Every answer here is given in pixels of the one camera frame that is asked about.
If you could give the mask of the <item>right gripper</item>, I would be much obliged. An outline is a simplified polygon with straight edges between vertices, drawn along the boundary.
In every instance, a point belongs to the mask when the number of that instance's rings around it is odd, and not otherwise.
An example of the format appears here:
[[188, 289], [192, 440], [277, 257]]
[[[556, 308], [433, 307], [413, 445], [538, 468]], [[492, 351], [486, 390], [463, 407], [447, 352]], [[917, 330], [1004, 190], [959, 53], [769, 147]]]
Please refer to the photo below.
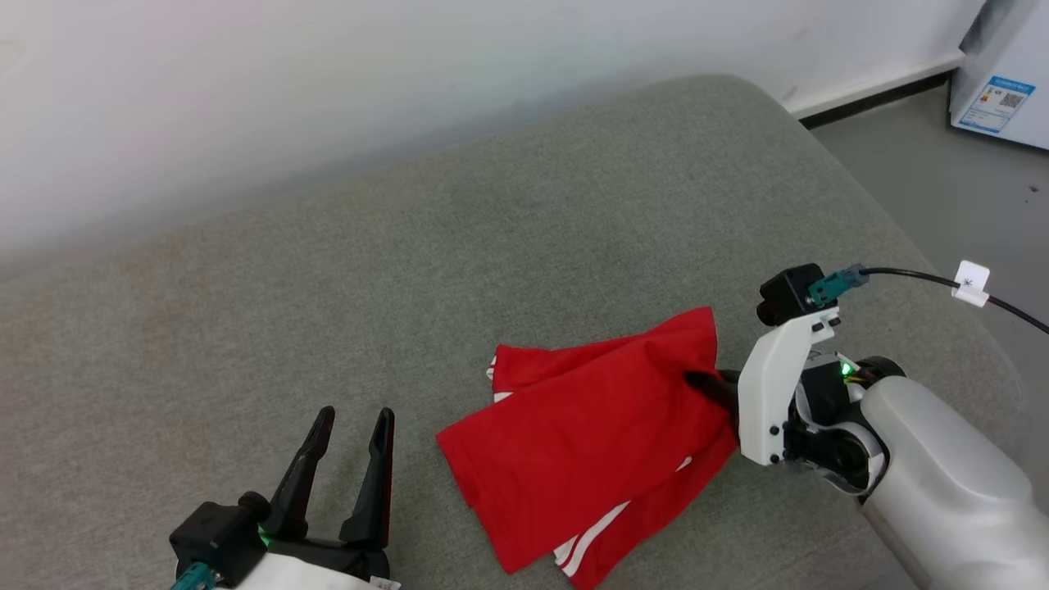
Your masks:
[[839, 322], [835, 305], [790, 319], [761, 336], [742, 373], [686, 372], [684, 380], [727, 412], [746, 459], [808, 468], [839, 492], [865, 497], [889, 454], [861, 412], [861, 367], [819, 347]]

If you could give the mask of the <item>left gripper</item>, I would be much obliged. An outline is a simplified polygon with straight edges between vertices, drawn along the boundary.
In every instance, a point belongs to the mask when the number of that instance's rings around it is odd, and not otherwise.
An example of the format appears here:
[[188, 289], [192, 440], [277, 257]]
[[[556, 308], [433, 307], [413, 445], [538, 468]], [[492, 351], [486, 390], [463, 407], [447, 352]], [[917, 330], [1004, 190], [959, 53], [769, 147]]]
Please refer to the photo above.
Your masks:
[[317, 466], [329, 448], [336, 410], [322, 407], [303, 444], [270, 499], [267, 552], [304, 561], [311, 566], [358, 580], [391, 580], [385, 549], [389, 545], [393, 444], [397, 415], [379, 410], [368, 444], [368, 463], [354, 512], [345, 519], [338, 540], [308, 540], [307, 508]]

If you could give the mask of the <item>red basketball jersey white trim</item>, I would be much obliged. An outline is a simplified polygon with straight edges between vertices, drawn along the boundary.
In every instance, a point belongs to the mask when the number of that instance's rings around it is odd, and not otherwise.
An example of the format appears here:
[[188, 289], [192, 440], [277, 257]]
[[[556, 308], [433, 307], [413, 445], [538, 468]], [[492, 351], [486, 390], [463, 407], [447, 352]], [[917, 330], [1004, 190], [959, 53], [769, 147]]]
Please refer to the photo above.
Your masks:
[[506, 574], [552, 559], [595, 590], [682, 515], [738, 449], [716, 359], [708, 305], [577, 347], [496, 347], [492, 402], [436, 444]]

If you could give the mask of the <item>grey fabric sofa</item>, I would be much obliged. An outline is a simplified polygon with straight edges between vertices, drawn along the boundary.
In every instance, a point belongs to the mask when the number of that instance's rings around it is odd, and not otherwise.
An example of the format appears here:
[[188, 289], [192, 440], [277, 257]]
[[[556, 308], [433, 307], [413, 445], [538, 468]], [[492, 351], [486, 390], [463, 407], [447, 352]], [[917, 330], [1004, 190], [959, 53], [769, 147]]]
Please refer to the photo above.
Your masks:
[[200, 504], [270, 496], [337, 410], [312, 538], [351, 514], [397, 412], [388, 556], [405, 590], [509, 575], [436, 433], [490, 399], [499, 343], [566, 347], [699, 305], [720, 367], [789, 266], [932, 265], [794, 117], [689, 77], [0, 285], [0, 590], [169, 590]]

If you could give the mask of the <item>blue energy label sticker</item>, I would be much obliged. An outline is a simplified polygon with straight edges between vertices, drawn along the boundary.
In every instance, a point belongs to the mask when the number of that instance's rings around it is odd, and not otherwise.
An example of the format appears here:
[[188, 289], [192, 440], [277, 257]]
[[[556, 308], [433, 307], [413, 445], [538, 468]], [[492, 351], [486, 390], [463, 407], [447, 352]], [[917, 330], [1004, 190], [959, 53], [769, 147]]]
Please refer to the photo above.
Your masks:
[[1037, 86], [1033, 84], [990, 77], [954, 124], [975, 131], [999, 134], [1035, 90]]

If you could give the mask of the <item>white appliance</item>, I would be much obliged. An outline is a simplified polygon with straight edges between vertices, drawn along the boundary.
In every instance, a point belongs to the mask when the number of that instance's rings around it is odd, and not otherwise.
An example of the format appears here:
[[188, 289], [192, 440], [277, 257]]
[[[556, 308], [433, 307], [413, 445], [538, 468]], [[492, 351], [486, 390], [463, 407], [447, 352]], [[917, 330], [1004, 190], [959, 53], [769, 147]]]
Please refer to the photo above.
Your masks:
[[[960, 45], [965, 60], [949, 83], [949, 123], [958, 129], [1049, 151], [1049, 0], [987, 0]], [[954, 124], [990, 77], [1037, 86], [999, 134]]]

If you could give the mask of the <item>white wall baseboard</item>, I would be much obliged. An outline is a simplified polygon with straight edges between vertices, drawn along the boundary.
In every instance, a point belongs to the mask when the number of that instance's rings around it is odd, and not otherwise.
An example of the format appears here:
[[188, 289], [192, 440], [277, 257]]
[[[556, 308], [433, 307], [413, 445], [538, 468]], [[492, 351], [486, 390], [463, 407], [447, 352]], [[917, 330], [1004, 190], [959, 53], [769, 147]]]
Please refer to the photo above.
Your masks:
[[874, 75], [872, 79], [863, 79], [863, 81], [850, 83], [837, 89], [825, 90], [820, 93], [799, 91], [796, 98], [780, 98], [779, 104], [798, 120], [810, 115], [820, 115], [820, 113], [832, 111], [832, 109], [857, 103], [863, 98], [873, 98], [887, 91], [902, 89], [908, 84], [951, 71], [963, 60], [965, 60], [965, 52], [955, 48], [951, 52], [944, 52], [930, 61], [907, 65], [889, 73]]

